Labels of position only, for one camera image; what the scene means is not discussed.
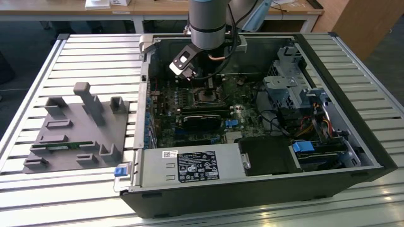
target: green circuit board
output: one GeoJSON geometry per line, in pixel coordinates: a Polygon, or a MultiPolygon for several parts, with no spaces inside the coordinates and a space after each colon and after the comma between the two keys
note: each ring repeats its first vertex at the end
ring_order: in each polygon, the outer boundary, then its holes
{"type": "Polygon", "coordinates": [[[157,105],[156,113],[156,125],[159,127],[157,147],[168,148],[228,143],[225,133],[235,131],[239,131],[243,137],[264,135],[265,129],[259,120],[259,113],[252,101],[256,95],[256,91],[252,88],[255,83],[244,83],[237,76],[225,77],[225,81],[215,91],[217,96],[215,103],[219,107],[227,106],[231,115],[221,118],[219,129],[213,131],[193,131],[191,133],[181,127],[181,113],[177,112],[177,109],[197,109],[203,107],[204,104],[197,102],[197,96],[204,88],[163,88],[159,99],[164,105],[157,105]],[[233,120],[237,121],[237,124],[228,126],[225,122],[233,120]]]}

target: blue latch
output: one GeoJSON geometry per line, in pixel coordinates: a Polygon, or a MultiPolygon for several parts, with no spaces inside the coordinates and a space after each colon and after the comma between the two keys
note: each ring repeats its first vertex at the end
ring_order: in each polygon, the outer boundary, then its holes
{"type": "Polygon", "coordinates": [[[229,127],[229,128],[236,126],[237,124],[239,124],[237,119],[225,121],[225,126],[229,127]]]}
{"type": "Polygon", "coordinates": [[[311,141],[297,141],[292,144],[292,148],[293,148],[295,153],[315,151],[311,141]]]}
{"type": "Polygon", "coordinates": [[[115,175],[115,177],[127,176],[128,175],[128,168],[127,167],[116,167],[113,175],[115,175]]]}

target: barcode sticker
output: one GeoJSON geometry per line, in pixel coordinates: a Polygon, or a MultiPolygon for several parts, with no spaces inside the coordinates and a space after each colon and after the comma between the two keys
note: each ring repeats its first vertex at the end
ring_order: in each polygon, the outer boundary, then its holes
{"type": "Polygon", "coordinates": [[[112,11],[113,14],[129,14],[131,12],[127,11],[112,11]]]}
{"type": "Polygon", "coordinates": [[[163,151],[163,158],[177,157],[177,154],[179,154],[177,150],[164,150],[163,151]]]}

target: metal bracket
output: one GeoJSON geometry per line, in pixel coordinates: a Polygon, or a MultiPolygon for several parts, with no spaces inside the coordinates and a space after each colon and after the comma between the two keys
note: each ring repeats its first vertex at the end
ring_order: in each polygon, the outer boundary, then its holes
{"type": "Polygon", "coordinates": [[[139,49],[140,49],[140,53],[147,53],[149,52],[155,47],[153,47],[153,42],[155,40],[155,35],[152,34],[145,34],[140,36],[139,39],[139,49]]]}

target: metal slatted surface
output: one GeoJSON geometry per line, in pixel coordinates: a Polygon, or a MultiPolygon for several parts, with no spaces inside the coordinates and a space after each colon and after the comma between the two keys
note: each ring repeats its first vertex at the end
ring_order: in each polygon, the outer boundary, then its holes
{"type": "Polygon", "coordinates": [[[305,37],[375,130],[399,170],[373,182],[355,185],[332,198],[165,219],[141,219],[136,216],[113,192],[113,168],[23,174],[24,158],[47,115],[43,108],[47,96],[63,96],[68,103],[80,102],[71,91],[75,81],[95,83],[92,93],[99,94],[100,101],[107,101],[112,96],[123,96],[131,101],[124,160],[129,160],[133,155],[129,148],[133,144],[137,110],[139,36],[72,35],[59,52],[60,57],[53,60],[48,79],[43,81],[43,87],[32,100],[32,108],[25,112],[28,119],[20,122],[20,130],[7,147],[0,175],[0,225],[349,227],[400,224],[404,220],[403,112],[392,104],[375,79],[364,73],[355,59],[348,57],[345,48],[328,35],[305,37]]]}

